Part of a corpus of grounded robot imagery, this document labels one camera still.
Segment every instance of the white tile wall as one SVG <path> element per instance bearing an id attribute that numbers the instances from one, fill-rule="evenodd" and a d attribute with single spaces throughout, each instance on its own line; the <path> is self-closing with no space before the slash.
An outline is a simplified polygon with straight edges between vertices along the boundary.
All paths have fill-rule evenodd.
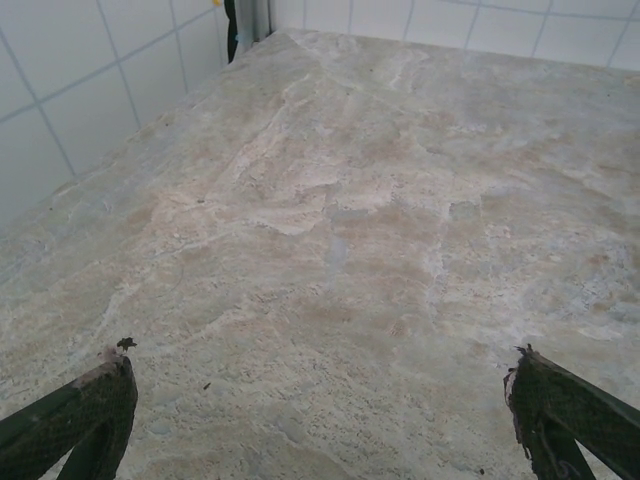
<path id="1" fill-rule="evenodd" d="M 42 106 L 76 173 L 95 167 L 104 152 L 138 129 L 115 65 Z"/>
<path id="2" fill-rule="evenodd" d="M 353 0 L 351 30 L 354 35 L 404 38 L 411 0 Z"/>
<path id="3" fill-rule="evenodd" d="M 0 1 L 0 228 L 220 70 L 227 27 L 211 0 Z"/>
<path id="4" fill-rule="evenodd" d="M 544 17 L 528 12 L 481 8 L 468 48 L 485 52 L 529 56 Z"/>
<path id="5" fill-rule="evenodd" d="M 0 126 L 0 220 L 5 223 L 72 176 L 36 109 Z"/>
<path id="6" fill-rule="evenodd" d="M 125 60 L 122 68 L 143 124 L 156 118 L 185 94 L 180 55 L 173 36 Z"/>
<path id="7" fill-rule="evenodd" d="M 354 35 L 640 70 L 640 0 L 271 0 L 271 7 L 275 29 L 343 32 L 347 22 Z"/>
<path id="8" fill-rule="evenodd" d="M 190 90 L 202 83 L 207 77 L 219 72 L 224 65 L 227 48 L 226 41 L 223 57 L 222 46 L 215 27 L 216 15 L 210 11 L 180 30 L 180 43 L 182 45 L 187 85 Z"/>

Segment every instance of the travertine surface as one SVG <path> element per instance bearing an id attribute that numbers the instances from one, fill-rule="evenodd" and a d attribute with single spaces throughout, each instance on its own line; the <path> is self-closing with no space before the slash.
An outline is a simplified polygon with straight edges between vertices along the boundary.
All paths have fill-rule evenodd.
<path id="1" fill-rule="evenodd" d="M 640 407 L 639 127 L 637 74 L 276 34 L 5 230 L 0 414 L 133 336 L 122 479 L 530 479 L 513 345 Z"/>

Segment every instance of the white tile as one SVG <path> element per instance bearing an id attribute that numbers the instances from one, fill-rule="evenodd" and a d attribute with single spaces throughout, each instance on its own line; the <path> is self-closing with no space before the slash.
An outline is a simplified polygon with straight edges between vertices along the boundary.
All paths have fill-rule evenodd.
<path id="1" fill-rule="evenodd" d="M 627 18 L 636 0 L 553 0 L 552 13 Z"/>
<path id="2" fill-rule="evenodd" d="M 29 110 L 0 125 L 0 226 L 71 180 L 42 115 Z"/>
<path id="3" fill-rule="evenodd" d="M 0 43 L 0 118 L 33 102 L 11 57 Z"/>
<path id="4" fill-rule="evenodd" d="M 549 17 L 536 57 L 605 66 L 624 25 L 618 20 Z"/>
<path id="5" fill-rule="evenodd" d="M 212 7 L 213 2 L 211 0 L 173 0 L 173 11 L 176 14 L 176 23 L 178 26 L 207 10 L 211 10 Z"/>
<path id="6" fill-rule="evenodd" d="M 182 58 L 189 91 L 198 87 L 207 77 L 222 70 L 223 64 L 216 30 L 216 17 L 213 12 L 207 13 L 180 30 Z"/>
<path id="7" fill-rule="evenodd" d="M 0 26 L 36 95 L 115 60 L 95 2 L 2 0 Z"/>
<path id="8" fill-rule="evenodd" d="M 216 15 L 216 25 L 218 26 L 218 42 L 222 47 L 222 65 L 229 63 L 229 54 L 227 53 L 227 32 L 229 30 L 229 17 L 224 11 L 224 8 L 217 7 L 214 10 Z"/>
<path id="9" fill-rule="evenodd" d="M 305 28 L 320 32 L 347 33 L 349 2 L 345 0 L 307 0 Z"/>
<path id="10" fill-rule="evenodd" d="M 407 41 L 463 48 L 475 13 L 473 5 L 439 0 L 416 2 Z"/>
<path id="11" fill-rule="evenodd" d="M 629 24 L 611 66 L 626 70 L 640 70 L 640 22 Z"/>
<path id="12" fill-rule="evenodd" d="M 273 0 L 271 2 L 271 21 L 275 25 L 274 30 L 302 28 L 303 14 L 304 3 L 302 0 Z"/>
<path id="13" fill-rule="evenodd" d="M 402 40 L 410 11 L 411 0 L 353 0 L 351 33 Z"/>
<path id="14" fill-rule="evenodd" d="M 542 27 L 542 15 L 481 8 L 469 48 L 507 55 L 530 56 Z"/>
<path id="15" fill-rule="evenodd" d="M 546 12 L 551 0 L 483 0 L 482 4 L 494 7 L 515 8 L 528 12 Z"/>
<path id="16" fill-rule="evenodd" d="M 173 29 L 169 0 L 101 0 L 120 57 Z"/>
<path id="17" fill-rule="evenodd" d="M 122 62 L 122 68 L 142 124 L 171 108 L 185 94 L 173 35 Z"/>
<path id="18" fill-rule="evenodd" d="M 137 130 L 117 67 L 45 102 L 42 107 L 76 173 L 96 166 L 105 153 Z"/>

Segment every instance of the beige stone surface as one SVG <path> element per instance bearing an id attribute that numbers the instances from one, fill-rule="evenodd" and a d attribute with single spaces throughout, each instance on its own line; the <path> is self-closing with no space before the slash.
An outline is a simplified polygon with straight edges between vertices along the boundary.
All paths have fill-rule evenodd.
<path id="1" fill-rule="evenodd" d="M 640 407 L 639 128 L 637 73 L 276 34 L 4 230 L 0 416 L 132 336 L 123 480 L 531 479 L 514 345 Z"/>

